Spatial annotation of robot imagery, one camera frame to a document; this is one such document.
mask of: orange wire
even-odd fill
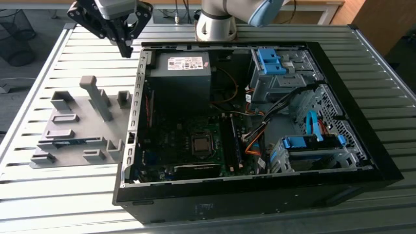
[[[265,128],[258,132],[257,136],[254,137],[251,143],[249,143],[249,145],[245,148],[245,153],[249,151],[249,148],[253,146],[253,143],[255,142],[255,140],[258,139],[258,137],[261,136],[261,134],[263,133]]]
[[[246,153],[246,154],[250,154],[250,155],[258,155],[258,156],[261,156],[261,154],[259,154],[258,152],[255,152],[255,151],[246,151],[245,153]]]
[[[254,114],[255,112],[251,112],[251,111],[247,110],[247,105],[249,105],[249,103],[246,103],[246,105],[245,105],[245,112],[246,112],[247,114]]]
[[[218,68],[218,67],[217,67],[215,69],[217,69],[217,70],[221,70],[221,71],[225,73],[225,75],[229,77],[229,79],[231,79],[233,85],[234,85],[233,96],[231,96],[229,99],[222,100],[222,101],[211,101],[211,102],[210,102],[210,103],[223,103],[223,102],[230,101],[230,100],[234,98],[235,94],[238,93],[238,86],[237,86],[237,84],[235,84],[235,80],[234,80],[234,78],[231,77],[231,75],[229,75],[229,73],[227,73],[222,68]]]

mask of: motherboard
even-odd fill
[[[242,154],[242,115],[159,118],[142,139],[138,176],[145,182],[241,176],[254,173]]]

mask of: floor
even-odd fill
[[[0,59],[0,79],[2,78],[35,78],[41,70],[43,62],[47,58],[54,41],[59,35],[65,23],[71,22],[65,16],[65,11],[57,11],[57,19],[50,19],[51,12],[47,10],[25,10],[25,15],[31,27],[37,33],[34,39],[29,41],[29,45],[35,53],[35,61],[22,67],[9,66],[3,60]],[[181,23],[185,23],[185,11],[179,10]],[[166,17],[159,11],[154,11],[154,23],[173,23],[173,17]],[[401,40],[386,56],[389,63],[394,64],[395,71],[402,77],[403,81],[416,90],[416,45]],[[7,80],[6,83],[11,87],[7,94],[0,94],[0,132],[6,131],[13,121],[14,115],[18,111],[19,105],[26,97],[30,89],[31,80],[15,79]]]

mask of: cable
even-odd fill
[[[190,14],[189,14],[189,0],[186,0],[186,7],[187,7],[187,20],[191,23]]]
[[[246,112],[247,114],[254,114],[255,112],[254,112],[254,111],[249,111],[247,106],[249,106],[249,103],[246,103],[246,105],[245,105],[245,112]]]
[[[183,7],[185,7],[186,13],[187,13],[187,23],[191,23],[190,16],[189,16],[189,6],[186,5],[185,0],[182,0],[182,4],[183,4]]]
[[[253,143],[255,142],[255,140],[258,139],[259,135],[263,133],[265,128],[261,130],[261,132],[258,132],[257,136],[254,137],[253,141],[247,144],[246,148],[245,148],[245,153],[249,152],[249,148],[251,147]]]
[[[247,114],[247,113],[242,113],[239,111],[227,111],[223,108],[221,108],[219,106],[217,106],[214,103],[210,103],[210,104],[221,112],[235,113],[235,114],[239,114],[239,115],[243,115],[243,116],[255,116],[255,114]]]
[[[231,97],[230,97],[229,99],[222,100],[222,101],[211,101],[211,102],[210,102],[210,103],[223,103],[223,102],[230,101],[230,100],[234,98],[235,94],[238,93],[238,86],[237,86],[237,84],[235,84],[235,80],[234,80],[233,76],[229,75],[229,73],[227,73],[222,68],[218,68],[218,67],[217,67],[215,69],[219,70],[221,72],[223,72],[225,75],[229,77],[229,79],[231,79],[231,81],[233,81],[233,86],[234,86],[234,92],[233,92],[233,95],[231,95]]]
[[[27,77],[1,78],[0,80],[6,80],[6,79],[31,79],[31,80],[35,80],[35,78],[27,78]]]
[[[290,22],[291,22],[291,19],[293,19],[293,17],[294,17],[294,13],[295,13],[295,6],[297,6],[295,0],[293,0],[293,5],[294,5],[294,7],[293,7],[293,11],[291,11],[291,16],[290,16],[290,18],[289,18],[287,20],[282,21],[282,22],[278,23],[278,24],[290,23]]]
[[[305,87],[298,87],[291,92],[289,92],[286,95],[283,95],[283,97],[279,98],[279,100],[274,102],[271,107],[265,112],[265,114],[263,114],[263,116],[261,118],[261,124],[258,125],[258,127],[251,132],[249,132],[242,137],[242,139],[247,139],[262,127],[265,127],[267,125],[267,123],[270,122],[270,117],[269,116],[271,114],[274,114],[275,112],[278,112],[279,110],[282,110],[289,105],[289,101],[291,100],[291,98],[298,93],[301,93],[301,92],[303,92],[306,90],[313,90],[317,86],[318,86],[318,83],[307,84]]]

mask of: blue plastic latch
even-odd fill
[[[306,134],[311,134],[311,128],[313,128],[313,134],[315,135],[317,141],[322,141],[322,135],[319,134],[319,129],[317,125],[317,114],[314,111],[307,111],[306,114]]]
[[[289,141],[290,148],[305,148],[306,143],[301,136],[287,137],[286,140]]]
[[[263,74],[266,75],[283,75],[286,69],[279,64],[279,56],[275,54],[274,49],[258,49],[258,60],[263,67]]]
[[[273,161],[273,159],[274,159],[275,155],[277,155],[277,152],[275,152],[275,151],[273,151],[273,153],[271,153],[271,157],[270,157],[270,162]]]
[[[286,139],[283,139],[283,145],[285,145],[285,149],[290,148],[290,145],[287,144]]]
[[[343,135],[338,135],[338,136],[337,136],[337,140],[338,140],[338,142],[339,142],[341,145],[346,145],[346,140],[345,140]]]

